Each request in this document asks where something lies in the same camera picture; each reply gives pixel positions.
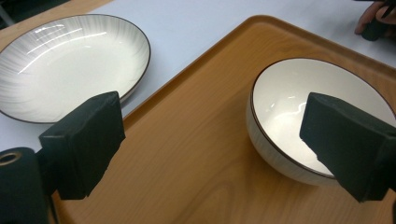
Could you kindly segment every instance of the tray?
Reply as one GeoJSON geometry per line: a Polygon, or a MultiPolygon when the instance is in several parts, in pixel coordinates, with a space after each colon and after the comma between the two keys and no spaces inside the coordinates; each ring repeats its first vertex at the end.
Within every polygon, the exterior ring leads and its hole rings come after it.
{"type": "Polygon", "coordinates": [[[249,18],[125,120],[122,143],[90,197],[54,201],[63,223],[391,223],[394,192],[357,203],[270,167],[245,114],[260,71],[286,58],[338,64],[396,108],[395,70],[267,16],[249,18]]]}

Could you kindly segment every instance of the tray rim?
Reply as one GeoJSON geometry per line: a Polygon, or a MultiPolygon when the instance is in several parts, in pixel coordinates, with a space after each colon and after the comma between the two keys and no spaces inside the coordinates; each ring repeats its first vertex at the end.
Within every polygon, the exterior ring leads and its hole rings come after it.
{"type": "Polygon", "coordinates": [[[332,49],[332,51],[338,51],[338,54],[340,54],[346,58],[353,59],[353,61],[361,62],[361,60],[364,60],[364,61],[370,62],[372,64],[372,69],[381,67],[381,69],[384,69],[387,71],[386,74],[388,75],[389,78],[396,78],[396,76],[393,76],[391,74],[392,72],[394,74],[396,74],[396,69],[387,65],[387,64],[376,61],[376,60],[369,58],[363,54],[360,54],[352,49],[348,49],[348,48],[341,46],[335,42],[332,42],[331,40],[328,40],[328,39],[321,37],[319,35],[315,35],[311,32],[308,32],[308,31],[300,28],[300,27],[290,24],[289,22],[282,21],[281,19],[278,19],[276,17],[269,16],[269,15],[255,15],[255,16],[251,16],[251,17],[247,18],[246,20],[242,21],[233,30],[231,30],[230,33],[228,33],[226,36],[224,36],[222,39],[220,39],[216,44],[214,44],[212,47],[210,47],[207,51],[205,51],[203,54],[201,54],[198,58],[193,60],[189,65],[187,65],[184,69],[182,69],[179,73],[177,73],[173,78],[171,78],[163,86],[161,86],[158,90],[156,90],[154,93],[152,93],[149,98],[147,98],[140,105],[138,105],[134,110],[132,110],[130,113],[128,113],[125,116],[125,118],[123,119],[125,130],[128,130],[128,128],[133,126],[135,121],[144,117],[145,114],[148,111],[150,111],[151,108],[153,108],[161,100],[165,99],[166,96],[169,95],[171,92],[173,92],[173,90],[175,90],[177,88],[177,86],[181,85],[184,82],[184,80],[189,79],[189,77],[191,75],[193,75],[193,72],[191,72],[191,71],[198,70],[200,68],[201,63],[209,62],[210,59],[212,57],[214,57],[213,55],[215,55],[217,51],[219,51],[223,48],[226,48],[229,43],[233,42],[233,40],[235,39],[236,36],[244,33],[251,26],[253,26],[257,23],[262,23],[262,22],[270,23],[271,25],[274,25],[274,26],[278,26],[278,25],[286,26],[286,27],[288,27],[289,33],[292,33],[294,35],[299,35],[299,36],[307,36],[308,37],[308,38],[306,38],[307,41],[313,42],[313,43],[320,43],[320,45],[323,48],[332,49]]]}

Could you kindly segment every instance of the white table surface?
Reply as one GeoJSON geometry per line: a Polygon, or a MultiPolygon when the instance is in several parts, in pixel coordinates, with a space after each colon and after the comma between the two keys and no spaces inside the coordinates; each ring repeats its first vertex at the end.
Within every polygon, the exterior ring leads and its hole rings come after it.
{"type": "MultiPolygon", "coordinates": [[[[370,2],[352,0],[115,0],[91,13],[124,18],[140,27],[151,45],[151,60],[140,86],[123,106],[126,116],[183,68],[254,15],[270,15],[396,67],[396,43],[369,42],[354,35],[370,2]]],[[[49,124],[32,124],[0,114],[0,151],[30,147],[49,124]]]]}

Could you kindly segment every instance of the tabletop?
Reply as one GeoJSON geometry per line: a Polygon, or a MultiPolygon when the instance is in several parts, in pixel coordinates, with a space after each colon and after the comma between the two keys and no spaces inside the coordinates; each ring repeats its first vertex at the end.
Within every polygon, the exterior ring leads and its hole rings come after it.
{"type": "MultiPolygon", "coordinates": [[[[107,14],[131,21],[147,35],[150,64],[140,86],[123,105],[126,117],[155,91],[254,15],[269,15],[396,67],[394,42],[366,41],[353,33],[369,2],[278,0],[72,0],[0,31],[0,49],[19,35],[47,21],[77,14],[107,14]]],[[[50,124],[26,123],[0,114],[0,151],[30,147],[38,151],[38,136],[50,124]]]]}

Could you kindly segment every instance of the bowl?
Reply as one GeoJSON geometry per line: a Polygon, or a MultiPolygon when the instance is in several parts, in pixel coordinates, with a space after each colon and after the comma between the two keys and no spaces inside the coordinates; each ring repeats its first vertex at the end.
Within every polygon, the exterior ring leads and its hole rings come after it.
{"type": "Polygon", "coordinates": [[[124,101],[149,58],[146,35],[124,19],[92,14],[48,22],[0,53],[0,111],[53,123],[94,95],[117,91],[124,101]]]}
{"type": "Polygon", "coordinates": [[[395,117],[373,87],[331,63],[287,59],[258,75],[247,104],[247,130],[254,147],[285,176],[310,185],[337,185],[299,136],[311,91],[340,98],[396,127],[395,117]]]}

